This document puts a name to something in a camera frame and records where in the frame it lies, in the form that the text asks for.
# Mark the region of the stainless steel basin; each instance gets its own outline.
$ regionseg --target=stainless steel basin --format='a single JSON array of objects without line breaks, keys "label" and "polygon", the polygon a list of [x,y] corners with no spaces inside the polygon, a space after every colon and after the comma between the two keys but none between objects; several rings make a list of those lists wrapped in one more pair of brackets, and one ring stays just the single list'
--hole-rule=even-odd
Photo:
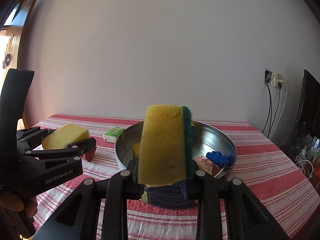
[{"label": "stainless steel basin", "polygon": [[[207,152],[212,151],[220,151],[223,155],[230,155],[232,158],[229,158],[229,164],[217,176],[218,179],[226,179],[237,159],[236,146],[220,130],[201,122],[192,121],[192,123],[196,127],[196,140],[192,145],[193,158],[205,156]],[[126,169],[129,161],[133,159],[132,145],[140,142],[142,127],[143,122],[128,127],[116,141],[116,159],[121,170]]]}]

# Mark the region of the table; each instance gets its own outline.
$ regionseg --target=table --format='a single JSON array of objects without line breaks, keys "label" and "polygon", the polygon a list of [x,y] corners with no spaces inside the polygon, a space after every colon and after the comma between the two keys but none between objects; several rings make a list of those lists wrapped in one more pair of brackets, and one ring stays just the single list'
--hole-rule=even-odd
[{"label": "table", "polygon": [[[35,227],[49,218],[53,211],[86,178],[96,181],[119,172],[114,144],[103,140],[110,127],[129,127],[141,120],[102,118],[55,114],[38,125],[58,128],[74,123],[89,129],[97,140],[91,163],[82,160],[83,174],[37,197],[38,213]],[[247,122],[202,121],[225,134],[235,143],[238,158],[228,180],[240,178],[275,217],[292,238],[308,221],[320,203],[320,197],[300,169],[269,139]],[[142,201],[128,200],[128,239],[194,239],[197,209],[165,210]],[[104,202],[101,204],[97,239],[101,238]],[[221,209],[223,239],[227,239],[226,214]]]}]

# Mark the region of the wall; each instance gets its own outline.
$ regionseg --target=wall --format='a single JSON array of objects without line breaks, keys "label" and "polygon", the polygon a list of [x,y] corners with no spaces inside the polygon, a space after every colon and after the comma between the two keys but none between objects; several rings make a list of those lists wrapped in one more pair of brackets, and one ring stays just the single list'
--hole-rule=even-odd
[{"label": "wall", "polygon": [[27,44],[31,124],[55,113],[141,118],[167,103],[262,130],[268,68],[288,84],[272,138],[281,145],[303,69],[320,80],[320,27],[303,0],[39,0]]}]

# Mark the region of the red and white tablecloth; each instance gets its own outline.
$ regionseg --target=red and white tablecloth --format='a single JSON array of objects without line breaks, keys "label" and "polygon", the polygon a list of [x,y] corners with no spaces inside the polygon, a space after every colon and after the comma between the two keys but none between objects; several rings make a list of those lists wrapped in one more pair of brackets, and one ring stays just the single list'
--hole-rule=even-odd
[{"label": "red and white tablecloth", "polygon": [[[67,123],[89,129],[97,140],[97,150],[91,163],[82,160],[83,174],[37,197],[38,213],[34,217],[37,229],[53,211],[86,178],[96,181],[119,172],[114,144],[102,135],[110,127],[129,127],[140,120],[74,115],[53,115],[38,125],[58,128]],[[320,203],[320,197],[300,169],[269,139],[247,122],[202,121],[226,133],[235,143],[238,158],[229,180],[240,178],[275,217],[292,238],[308,221]],[[128,239],[195,239],[197,209],[165,210],[142,201],[128,201]],[[226,214],[221,210],[223,238],[227,239]],[[101,238],[100,212],[97,238]]]}]

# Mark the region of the wall socket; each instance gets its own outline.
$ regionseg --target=wall socket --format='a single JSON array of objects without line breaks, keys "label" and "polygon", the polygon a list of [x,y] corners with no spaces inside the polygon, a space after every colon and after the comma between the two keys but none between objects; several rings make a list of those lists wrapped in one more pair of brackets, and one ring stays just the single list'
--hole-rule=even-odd
[{"label": "wall socket", "polygon": [[279,74],[279,73],[277,73],[277,72],[273,72],[272,73],[272,85],[274,86],[274,87],[279,87],[278,86],[278,81],[279,80],[282,80],[282,75],[281,74]]}]

